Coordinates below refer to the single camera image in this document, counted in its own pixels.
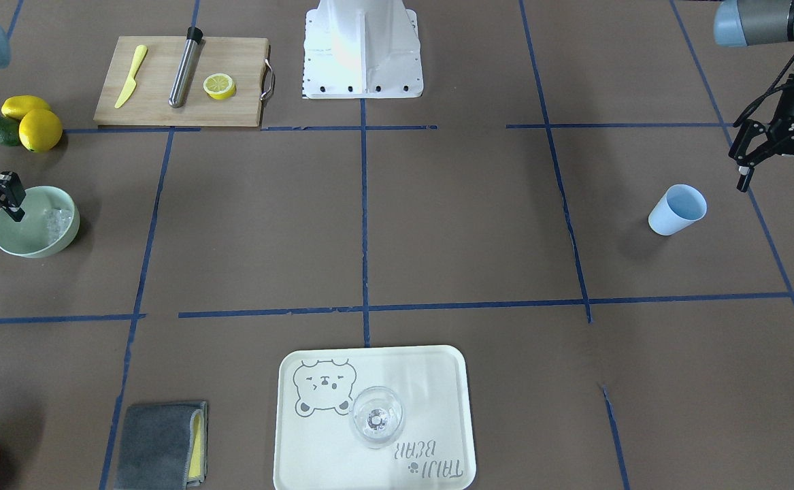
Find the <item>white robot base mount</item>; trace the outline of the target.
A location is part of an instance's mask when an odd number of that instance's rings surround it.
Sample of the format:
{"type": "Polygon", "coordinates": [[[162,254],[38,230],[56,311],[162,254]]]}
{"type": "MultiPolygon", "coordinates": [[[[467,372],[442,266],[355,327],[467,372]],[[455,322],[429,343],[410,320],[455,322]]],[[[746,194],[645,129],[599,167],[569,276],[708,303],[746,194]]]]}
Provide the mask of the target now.
{"type": "Polygon", "coordinates": [[[321,1],[304,27],[304,99],[423,95],[418,16],[404,2],[321,1]]]}

